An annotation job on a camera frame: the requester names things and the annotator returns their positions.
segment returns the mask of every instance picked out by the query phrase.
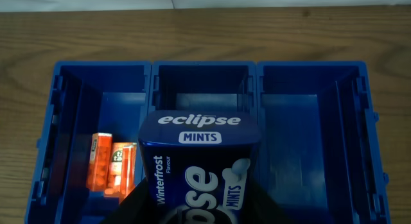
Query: blue plastic bin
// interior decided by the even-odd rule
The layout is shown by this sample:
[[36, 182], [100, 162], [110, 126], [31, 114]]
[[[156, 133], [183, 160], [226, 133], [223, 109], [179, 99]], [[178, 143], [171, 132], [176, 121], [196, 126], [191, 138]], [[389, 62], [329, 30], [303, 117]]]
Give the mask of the blue plastic bin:
[[55, 66], [26, 223], [97, 223], [118, 207], [117, 198], [85, 188], [91, 135], [105, 132], [114, 142], [137, 142], [150, 71], [150, 62]]
[[260, 62], [255, 176], [297, 223], [390, 223], [363, 62]]
[[[85, 188], [91, 135], [137, 142], [160, 109], [255, 117], [264, 138], [254, 176], [296, 223], [390, 223], [362, 62], [60, 62], [26, 223], [94, 224], [113, 211], [118, 199]], [[135, 183], [143, 177], [138, 160]]]

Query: wood grain surface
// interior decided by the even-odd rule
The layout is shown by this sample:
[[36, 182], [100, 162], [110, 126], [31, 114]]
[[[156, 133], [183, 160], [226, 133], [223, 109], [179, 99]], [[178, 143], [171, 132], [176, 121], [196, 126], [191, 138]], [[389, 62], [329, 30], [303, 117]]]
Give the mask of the wood grain surface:
[[364, 60], [411, 223], [411, 6], [0, 13], [0, 224], [23, 223], [57, 60]]

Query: white wall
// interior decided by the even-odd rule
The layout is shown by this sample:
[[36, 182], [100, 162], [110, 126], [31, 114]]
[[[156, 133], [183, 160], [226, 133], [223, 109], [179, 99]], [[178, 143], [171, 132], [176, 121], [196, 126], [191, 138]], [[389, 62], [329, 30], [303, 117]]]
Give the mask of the white wall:
[[0, 12], [411, 4], [411, 0], [0, 0]]

